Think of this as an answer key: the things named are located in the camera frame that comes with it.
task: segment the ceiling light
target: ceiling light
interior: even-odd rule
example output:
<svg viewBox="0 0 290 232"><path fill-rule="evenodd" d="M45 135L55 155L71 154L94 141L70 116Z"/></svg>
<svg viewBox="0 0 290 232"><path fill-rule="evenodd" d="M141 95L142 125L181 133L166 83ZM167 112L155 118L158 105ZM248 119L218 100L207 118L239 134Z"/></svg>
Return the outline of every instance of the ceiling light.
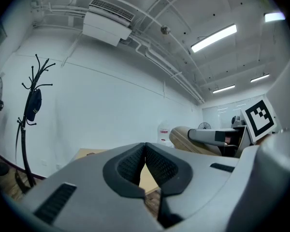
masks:
<svg viewBox="0 0 290 232"><path fill-rule="evenodd" d="M234 87L235 87L235 85L232 85L232 86L229 86L229 87L224 87L222 89L217 89L217 90L213 91L213 94L221 92L221 91L225 91L225 90L228 90L228 89L234 88Z"/></svg>
<svg viewBox="0 0 290 232"><path fill-rule="evenodd" d="M258 78L255 78L255 79L251 79L250 82L252 83L252 82L259 81L259 80L261 80L261 79L264 79L264 78L268 77L269 75L270 75L270 74L263 75L263 76L260 76L260 77L258 77Z"/></svg>
<svg viewBox="0 0 290 232"><path fill-rule="evenodd" d="M193 52L197 52L197 51L203 49L204 47L207 47L208 45L210 45L218 40L221 40L221 39L223 39L223 38L225 38L233 33L236 33L236 32L237 32L236 25L233 24L233 25L228 26L227 28L222 29L222 30L210 35L210 36L207 36L205 39L192 45L191 49L193 50Z"/></svg>
<svg viewBox="0 0 290 232"><path fill-rule="evenodd" d="M268 13L264 15L265 22L269 21L278 21L278 20L284 20L286 19L284 14L281 12L277 13Z"/></svg>

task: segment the desk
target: desk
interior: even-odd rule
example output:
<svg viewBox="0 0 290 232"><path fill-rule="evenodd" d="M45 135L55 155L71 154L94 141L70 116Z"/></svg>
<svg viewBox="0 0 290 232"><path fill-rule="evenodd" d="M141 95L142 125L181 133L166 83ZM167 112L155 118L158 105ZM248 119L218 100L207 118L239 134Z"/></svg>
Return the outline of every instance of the desk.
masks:
<svg viewBox="0 0 290 232"><path fill-rule="evenodd" d="M99 154L105 150L107 149L80 149L75 159L85 157L87 156L87 154L90 153ZM144 165L144 168L141 171L141 181L139 187L145 190L145 195L148 195L159 188L150 171L148 170L146 164Z"/></svg>

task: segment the black coat rack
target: black coat rack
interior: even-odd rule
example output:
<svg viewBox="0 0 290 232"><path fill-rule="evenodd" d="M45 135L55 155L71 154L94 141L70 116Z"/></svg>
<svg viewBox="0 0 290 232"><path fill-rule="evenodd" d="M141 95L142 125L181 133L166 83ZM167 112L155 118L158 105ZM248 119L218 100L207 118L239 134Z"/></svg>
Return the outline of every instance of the black coat rack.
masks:
<svg viewBox="0 0 290 232"><path fill-rule="evenodd" d="M44 71L48 71L48 68L49 67L55 65L55 63L53 63L51 65L46 66L46 64L49 61L49 58L48 58L45 61L45 63L42 66L42 68L41 68L38 55L36 54L35 56L36 56L36 58L38 60L38 63L39 63L38 72L36 73L36 75L34 77L34 74L33 74L34 67L32 66L31 67L32 79L29 77L29 79L31 81L31 86L30 87L26 87L25 84L22 83L22 86L24 86L25 89L29 89L30 91L29 91L29 95L28 95L27 102L26 102L26 105L25 105L23 119L21 120L20 117L18 117L18 120L17 120L17 122L19 123L19 125L18 125L18 129L17 129L16 146L15 146L15 152L17 152L17 141L18 141L19 130L20 130L21 131L21 149L22 149L23 161L24 161L25 171L26 171L26 175L27 175L27 178L28 178L30 187L33 187L34 185L36 185L36 183L35 183L35 180L33 178L33 175L32 175L32 172L30 170L30 167L29 167L29 164L28 164L28 160L27 160L27 153L26 153L26 123L28 125L30 125L30 126L36 125L37 123L33 123L33 124L28 123L28 120L27 120L27 109L28 109L29 101L30 101L30 99L31 99L34 91L36 91L38 87L41 87L41 86L52 86L53 85L53 84L41 84L41 85L38 85L36 87L36 85L37 85L37 83L39 81L39 78L40 78L41 74ZM18 174L17 171L15 172L15 179L16 179L16 182L18 183L18 185L19 185L19 187L20 187L20 189L22 190L23 193L25 193L26 191L28 191L29 188L26 187L25 184L22 182L22 180L19 177L19 174Z"/></svg>

